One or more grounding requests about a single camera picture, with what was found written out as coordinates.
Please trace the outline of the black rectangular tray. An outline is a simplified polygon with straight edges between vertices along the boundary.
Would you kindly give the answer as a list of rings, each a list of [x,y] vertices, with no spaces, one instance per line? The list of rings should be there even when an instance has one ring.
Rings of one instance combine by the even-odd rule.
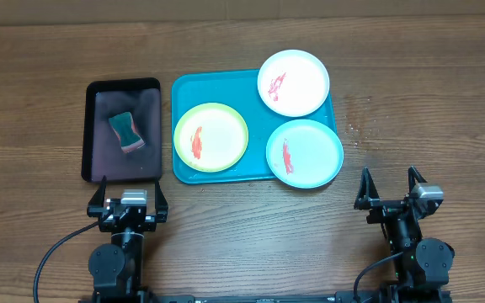
[[[129,153],[109,124],[109,118],[130,112],[145,142]],[[162,176],[162,99],[154,77],[92,82],[86,89],[83,129],[83,180],[130,182]]]

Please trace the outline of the white plate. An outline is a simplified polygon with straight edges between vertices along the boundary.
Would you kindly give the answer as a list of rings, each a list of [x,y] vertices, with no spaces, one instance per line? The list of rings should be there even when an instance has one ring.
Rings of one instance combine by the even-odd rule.
[[[323,63],[303,50],[282,50],[258,71],[258,94],[275,113],[302,117],[322,106],[330,90]]]

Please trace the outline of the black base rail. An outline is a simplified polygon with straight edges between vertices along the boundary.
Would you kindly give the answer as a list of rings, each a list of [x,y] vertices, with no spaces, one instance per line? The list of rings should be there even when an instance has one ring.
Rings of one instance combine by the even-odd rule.
[[[452,303],[450,292],[441,293],[441,298],[423,297],[421,299],[385,299],[378,290],[360,291],[361,303],[378,302],[444,302]],[[259,296],[220,296],[194,297],[192,295],[153,295],[152,298],[142,299],[96,299],[82,298],[79,303],[93,302],[154,302],[154,303],[355,303],[357,300],[352,291],[338,291],[334,295],[259,295]]]

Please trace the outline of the light blue plate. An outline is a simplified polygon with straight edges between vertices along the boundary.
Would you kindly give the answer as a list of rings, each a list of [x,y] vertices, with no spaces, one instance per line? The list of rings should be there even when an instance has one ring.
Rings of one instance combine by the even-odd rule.
[[[265,148],[266,161],[281,182],[314,189],[331,182],[344,161],[338,135],[315,120],[291,120],[273,131]]]

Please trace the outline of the yellow-green plate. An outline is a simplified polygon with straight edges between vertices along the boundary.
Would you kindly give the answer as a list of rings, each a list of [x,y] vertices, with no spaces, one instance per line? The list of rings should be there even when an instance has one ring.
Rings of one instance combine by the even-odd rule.
[[[189,109],[179,119],[173,143],[187,166],[204,173],[226,170],[237,163],[248,147],[244,118],[233,108],[205,103]]]

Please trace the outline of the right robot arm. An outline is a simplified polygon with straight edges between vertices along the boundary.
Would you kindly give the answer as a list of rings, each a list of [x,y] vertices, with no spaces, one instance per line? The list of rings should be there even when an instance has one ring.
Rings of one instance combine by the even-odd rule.
[[[391,255],[363,269],[353,285],[353,302],[451,302],[441,287],[449,283],[455,251],[436,238],[424,238],[419,222],[434,214],[444,201],[442,188],[429,183],[416,167],[408,169],[408,192],[401,199],[382,200],[367,167],[362,169],[356,210],[367,210],[366,222],[378,224]],[[392,262],[395,282],[372,293],[359,289],[372,269]]]

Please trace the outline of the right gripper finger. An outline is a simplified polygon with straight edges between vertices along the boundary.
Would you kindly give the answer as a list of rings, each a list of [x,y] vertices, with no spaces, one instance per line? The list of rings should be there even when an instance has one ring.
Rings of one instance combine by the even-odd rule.
[[[370,210],[379,205],[380,196],[370,175],[370,170],[368,167],[364,167],[361,173],[359,192],[354,201],[354,208],[356,210]]]
[[[408,186],[409,191],[412,192],[417,183],[426,183],[426,179],[420,174],[415,166],[408,169]]]

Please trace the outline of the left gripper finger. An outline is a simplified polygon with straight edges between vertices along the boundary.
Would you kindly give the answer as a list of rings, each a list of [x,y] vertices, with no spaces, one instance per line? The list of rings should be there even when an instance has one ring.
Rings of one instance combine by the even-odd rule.
[[[168,218],[168,202],[160,188],[159,180],[155,184],[155,222],[166,222]]]
[[[88,202],[87,215],[88,217],[102,218],[105,215],[104,197],[107,185],[107,178],[103,176],[92,198]]]

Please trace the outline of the green and red sponge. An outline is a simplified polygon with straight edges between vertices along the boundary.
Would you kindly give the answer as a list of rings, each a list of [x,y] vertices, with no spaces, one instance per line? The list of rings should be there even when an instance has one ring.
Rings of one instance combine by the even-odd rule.
[[[144,140],[136,130],[136,125],[130,112],[110,117],[109,124],[116,134],[121,150],[124,153],[133,152],[145,145]]]

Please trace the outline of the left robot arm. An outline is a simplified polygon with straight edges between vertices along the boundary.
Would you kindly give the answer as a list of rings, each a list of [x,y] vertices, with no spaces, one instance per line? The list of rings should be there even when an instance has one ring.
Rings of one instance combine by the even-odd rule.
[[[144,242],[168,218],[168,202],[160,184],[154,181],[154,212],[147,213],[147,191],[127,189],[119,199],[105,197],[107,180],[88,202],[87,215],[98,219],[101,232],[110,242],[93,250],[88,270],[93,276],[93,302],[158,302],[142,284]]]

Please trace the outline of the teal plastic tray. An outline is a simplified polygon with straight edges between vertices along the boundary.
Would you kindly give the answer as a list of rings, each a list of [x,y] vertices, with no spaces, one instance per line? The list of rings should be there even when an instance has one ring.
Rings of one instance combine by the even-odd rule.
[[[187,74],[172,86],[172,127],[200,104],[220,103],[235,109],[247,124],[247,150],[230,168],[216,173],[199,172],[173,153],[173,173],[183,183],[226,183],[272,179],[266,161],[266,144],[273,130],[289,120],[275,113],[258,93],[258,70]]]

